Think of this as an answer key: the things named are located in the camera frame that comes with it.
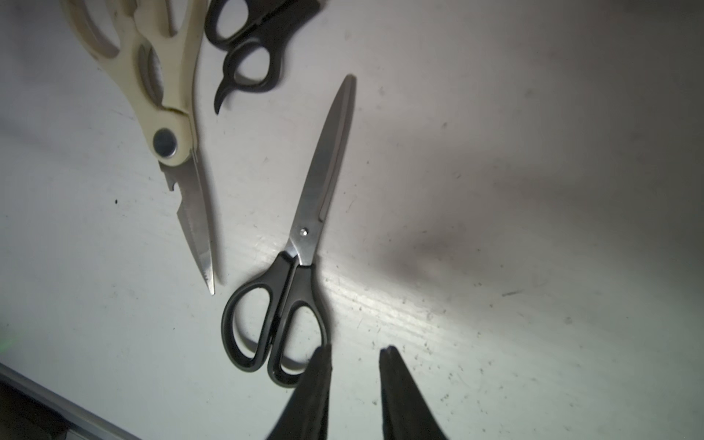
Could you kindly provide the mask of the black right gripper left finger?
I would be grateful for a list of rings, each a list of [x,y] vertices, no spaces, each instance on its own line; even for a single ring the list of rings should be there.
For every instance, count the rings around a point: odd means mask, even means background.
[[[327,438],[332,370],[332,347],[317,348],[269,440]]]

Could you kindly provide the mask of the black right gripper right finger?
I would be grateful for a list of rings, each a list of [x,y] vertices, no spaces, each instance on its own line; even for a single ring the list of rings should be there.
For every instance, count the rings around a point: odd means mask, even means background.
[[[385,439],[447,439],[395,346],[379,354]]]

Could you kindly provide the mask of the large black scissors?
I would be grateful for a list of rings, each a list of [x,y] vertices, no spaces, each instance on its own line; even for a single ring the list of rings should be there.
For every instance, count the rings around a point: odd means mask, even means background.
[[[266,366],[271,380],[283,388],[294,388],[302,379],[302,374],[291,374],[283,367],[285,344],[298,310],[311,311],[321,345],[330,343],[328,311],[316,279],[315,256],[352,126],[356,88],[355,75],[346,75],[317,142],[284,250],[262,274],[234,291],[221,319],[221,338],[230,361],[245,372]],[[267,293],[269,305],[254,354],[249,357],[236,341],[236,309],[248,293],[258,289]]]

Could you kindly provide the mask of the small black scissors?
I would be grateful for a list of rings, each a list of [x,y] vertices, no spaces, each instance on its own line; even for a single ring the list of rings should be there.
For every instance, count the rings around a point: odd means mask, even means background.
[[[210,3],[205,18],[205,36],[225,51],[223,78],[214,94],[214,111],[220,112],[227,96],[234,91],[263,94],[274,89],[282,76],[282,57],[287,41],[322,8],[317,0],[247,1],[247,19],[230,36],[223,36],[217,25],[227,5],[224,0]],[[261,80],[238,74],[238,67],[253,51],[269,54],[269,67]]]

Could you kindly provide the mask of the cream kitchen shears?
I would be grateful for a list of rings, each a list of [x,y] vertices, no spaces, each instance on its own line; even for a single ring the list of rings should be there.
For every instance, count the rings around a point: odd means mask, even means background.
[[[188,2],[181,27],[173,31],[164,1],[107,2],[118,49],[109,47],[83,1],[60,5],[84,49],[128,100],[169,190],[180,191],[181,229],[209,293],[214,294],[211,216],[194,115],[194,75],[207,3]]]

